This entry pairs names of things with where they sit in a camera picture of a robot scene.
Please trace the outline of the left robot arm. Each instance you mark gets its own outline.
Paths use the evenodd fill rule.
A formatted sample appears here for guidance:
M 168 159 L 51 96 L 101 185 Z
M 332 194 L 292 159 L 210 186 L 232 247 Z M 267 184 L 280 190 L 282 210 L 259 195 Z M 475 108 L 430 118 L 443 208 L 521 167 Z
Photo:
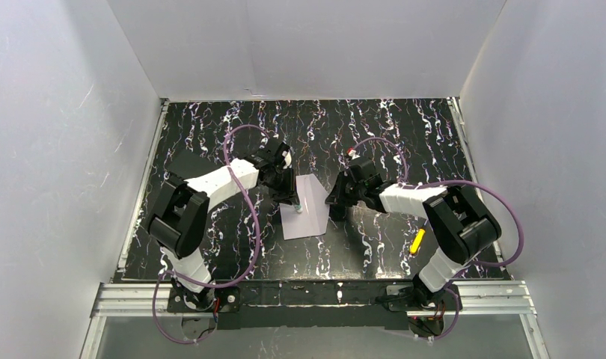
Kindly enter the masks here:
M 199 250 L 210 211 L 257 186 L 279 204 L 302 212 L 290 146 L 270 138 L 264 147 L 191 179 L 172 174 L 163 182 L 145 228 L 168 256 L 180 284 L 194 294 L 215 288 Z

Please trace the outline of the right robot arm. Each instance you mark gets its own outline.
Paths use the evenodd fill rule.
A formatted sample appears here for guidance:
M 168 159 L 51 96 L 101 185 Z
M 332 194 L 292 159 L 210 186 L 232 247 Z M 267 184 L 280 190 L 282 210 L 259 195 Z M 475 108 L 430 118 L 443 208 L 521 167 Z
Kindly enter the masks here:
M 501 237 L 501 226 L 468 184 L 408 188 L 385 180 L 370 159 L 358 157 L 337 175 L 325 199 L 339 221 L 349 207 L 364 203 L 380 213 L 424 218 L 438 247 L 412 278 L 413 295 L 432 298 L 476 255 Z

